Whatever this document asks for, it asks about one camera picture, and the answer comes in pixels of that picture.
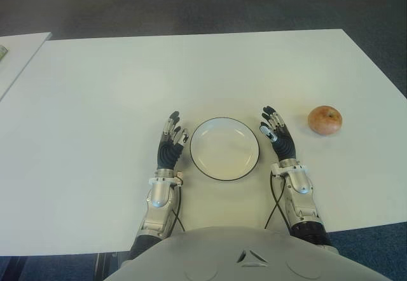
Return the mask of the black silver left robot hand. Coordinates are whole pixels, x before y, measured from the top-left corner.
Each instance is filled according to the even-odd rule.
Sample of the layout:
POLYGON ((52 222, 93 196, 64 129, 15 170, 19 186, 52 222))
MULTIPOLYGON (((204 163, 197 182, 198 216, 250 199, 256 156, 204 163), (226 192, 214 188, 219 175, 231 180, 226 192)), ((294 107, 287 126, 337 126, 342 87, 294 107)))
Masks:
POLYGON ((165 122, 158 145, 158 170, 173 170, 189 139, 188 130, 179 126, 179 121, 179 111, 174 111, 165 122))

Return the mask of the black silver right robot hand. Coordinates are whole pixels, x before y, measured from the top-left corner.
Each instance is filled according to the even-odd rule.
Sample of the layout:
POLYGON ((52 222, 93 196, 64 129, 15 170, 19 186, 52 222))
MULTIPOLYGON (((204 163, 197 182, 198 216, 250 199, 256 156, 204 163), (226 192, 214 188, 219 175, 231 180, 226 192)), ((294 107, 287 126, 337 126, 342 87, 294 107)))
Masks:
POLYGON ((264 121, 260 123, 259 129, 269 138, 278 160, 296 159, 293 138, 279 113, 274 108, 266 106, 263 108, 262 117, 264 121))

